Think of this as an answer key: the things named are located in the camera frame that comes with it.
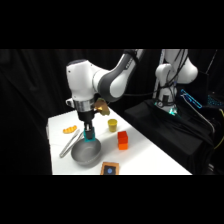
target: orange box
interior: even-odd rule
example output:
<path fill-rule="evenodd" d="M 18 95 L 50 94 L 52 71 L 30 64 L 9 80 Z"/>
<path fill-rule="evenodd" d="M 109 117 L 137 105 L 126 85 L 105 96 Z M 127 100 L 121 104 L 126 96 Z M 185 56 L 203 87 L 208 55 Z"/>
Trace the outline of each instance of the orange box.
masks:
<path fill-rule="evenodd" d="M 126 131 L 118 132 L 117 137 L 118 137 L 118 139 L 120 139 L 120 138 L 127 138 L 128 139 L 128 135 L 127 135 Z"/>
<path fill-rule="evenodd" d="M 127 150 L 128 149 L 128 143 L 126 144 L 118 144 L 119 150 Z"/>
<path fill-rule="evenodd" d="M 118 143 L 119 144 L 127 144 L 128 143 L 128 139 L 127 138 L 120 138 L 120 139 L 118 139 Z"/>

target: yellow cup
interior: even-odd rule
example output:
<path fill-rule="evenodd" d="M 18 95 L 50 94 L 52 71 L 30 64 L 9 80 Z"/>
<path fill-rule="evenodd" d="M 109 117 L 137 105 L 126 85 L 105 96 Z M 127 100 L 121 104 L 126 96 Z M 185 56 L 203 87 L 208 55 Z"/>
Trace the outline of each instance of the yellow cup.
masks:
<path fill-rule="evenodd" d="M 110 132 L 116 132 L 117 131 L 117 120 L 111 119 L 108 121 Z"/>

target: white table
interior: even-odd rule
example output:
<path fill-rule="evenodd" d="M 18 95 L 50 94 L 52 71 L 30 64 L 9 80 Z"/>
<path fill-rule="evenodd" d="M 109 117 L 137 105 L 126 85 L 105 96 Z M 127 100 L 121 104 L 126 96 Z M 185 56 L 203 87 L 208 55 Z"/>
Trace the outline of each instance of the white table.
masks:
<path fill-rule="evenodd" d="M 110 116 L 96 114 L 93 120 L 96 138 L 102 144 L 102 153 L 100 162 L 92 168 L 78 165 L 72 159 L 71 153 L 63 159 L 59 157 L 64 146 L 74 135 L 74 133 L 63 134 L 63 129 L 74 125 L 81 131 L 84 129 L 84 123 L 78 119 L 77 112 L 73 111 L 49 118 L 49 142 L 54 175 L 100 175 L 103 162 L 119 163 L 120 175 L 191 175 L 118 114 L 110 111 Z M 107 124 L 109 119 L 118 121 L 118 132 L 127 131 L 129 136 L 129 149 L 127 151 L 118 149 L 117 132 L 109 132 Z"/>

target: black curtain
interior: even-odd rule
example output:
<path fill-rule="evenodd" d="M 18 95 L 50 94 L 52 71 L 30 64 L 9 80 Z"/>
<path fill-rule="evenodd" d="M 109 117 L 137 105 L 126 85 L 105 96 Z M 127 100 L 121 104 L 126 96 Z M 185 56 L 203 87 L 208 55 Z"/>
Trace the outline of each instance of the black curtain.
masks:
<path fill-rule="evenodd" d="M 1 172 L 3 174 L 52 174 L 50 147 L 46 136 L 48 118 L 71 111 L 66 65 L 88 59 L 104 69 L 113 69 L 124 49 L 1 49 Z M 206 70 L 216 49 L 191 50 L 193 63 Z M 212 88 L 220 93 L 221 57 L 211 66 Z M 161 49 L 148 49 L 130 81 L 126 93 L 152 92 Z M 151 97 L 123 97 L 111 108 L 123 116 L 126 109 Z"/>

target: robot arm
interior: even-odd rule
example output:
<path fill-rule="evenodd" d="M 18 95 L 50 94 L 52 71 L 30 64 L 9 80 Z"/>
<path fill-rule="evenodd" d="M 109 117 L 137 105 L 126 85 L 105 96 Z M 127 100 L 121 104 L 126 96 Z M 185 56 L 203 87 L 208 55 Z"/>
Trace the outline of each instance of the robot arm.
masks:
<path fill-rule="evenodd" d="M 128 82 L 144 53 L 145 49 L 126 49 L 118 65 L 111 71 L 99 68 L 87 60 L 68 64 L 67 78 L 72 100 L 67 101 L 67 104 L 77 110 L 79 119 L 85 124 L 88 139 L 92 139 L 94 134 L 92 126 L 95 115 L 94 95 L 99 93 L 108 102 L 118 101 L 124 95 Z M 174 107 L 171 103 L 176 95 L 176 83 L 191 83 L 197 77 L 198 71 L 191 64 L 187 49 L 166 49 L 165 59 L 169 64 L 159 66 L 156 71 L 160 86 L 163 86 L 157 106 L 169 112 Z M 169 84 L 165 87 L 167 82 L 172 82 L 172 86 Z"/>
<path fill-rule="evenodd" d="M 99 93 L 108 102 L 118 101 L 127 88 L 144 49 L 127 49 L 116 68 L 108 71 L 87 60 L 73 61 L 67 66 L 67 78 L 72 92 L 72 100 L 66 101 L 74 107 L 79 119 L 85 124 L 86 136 L 93 138 L 94 95 Z"/>

